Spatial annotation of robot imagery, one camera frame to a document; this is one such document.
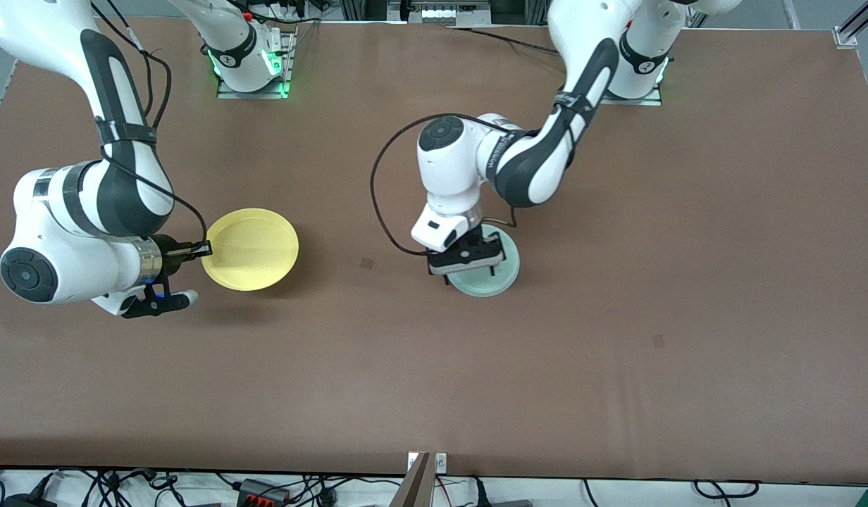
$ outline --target yellow plate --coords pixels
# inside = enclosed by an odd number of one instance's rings
[[[258,291],[279,282],[296,263],[299,240],[283,216],[260,208],[238,209],[209,228],[211,256],[202,267],[234,291]]]

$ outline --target white floor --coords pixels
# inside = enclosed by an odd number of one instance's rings
[[[30,493],[47,473],[43,470],[12,470],[0,472],[0,480],[5,482],[8,494]],[[221,479],[206,472],[172,472],[179,475],[175,487],[189,507],[207,503],[218,503],[222,507],[237,505],[237,492],[231,490]],[[289,484],[301,480],[299,475],[244,475],[224,474],[229,481],[242,481],[245,478],[260,479],[266,484]],[[458,482],[447,485],[450,504],[459,507],[466,503],[476,503],[477,490],[473,480],[467,477],[444,477],[445,482]],[[485,478],[488,498],[491,503],[499,501],[528,500],[533,507],[591,507],[585,496],[583,483],[576,479],[502,479]],[[92,479],[81,472],[60,472],[55,475],[46,488],[45,499],[54,501],[59,507],[82,504],[83,497],[92,484]],[[672,481],[621,481],[591,480],[591,490],[599,507],[709,507],[724,506],[723,501],[702,498],[691,482]],[[749,487],[744,484],[722,484],[730,493],[740,493]],[[703,484],[707,493],[713,488]],[[351,481],[337,488],[337,507],[370,507],[389,505],[396,485],[367,484]],[[743,500],[731,500],[733,507],[853,507],[867,490],[866,487],[820,487],[806,484],[762,484],[759,493]],[[290,489],[298,494],[301,487]],[[162,494],[156,505],[156,492],[142,479],[125,482],[121,489],[132,507],[180,507],[173,495]],[[440,488],[434,491],[432,507],[450,507]],[[93,493],[89,499],[90,507],[99,507],[99,495]]]

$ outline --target brown table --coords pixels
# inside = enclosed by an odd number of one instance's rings
[[[280,212],[301,257],[256,293],[191,263],[173,282],[198,305],[134,321],[0,280],[0,464],[401,472],[437,449],[452,474],[868,482],[868,89],[829,33],[683,33],[665,104],[601,110],[556,198],[519,213],[515,285],[472,299],[387,242],[373,157],[429,113],[540,125],[556,57],[325,25],[290,99],[219,101],[186,20],[135,27],[174,69],[175,190],[209,221]],[[80,90],[19,67],[0,253],[16,180],[96,153]],[[407,136],[380,169],[404,243],[415,164]],[[182,208],[166,231],[197,234]]]

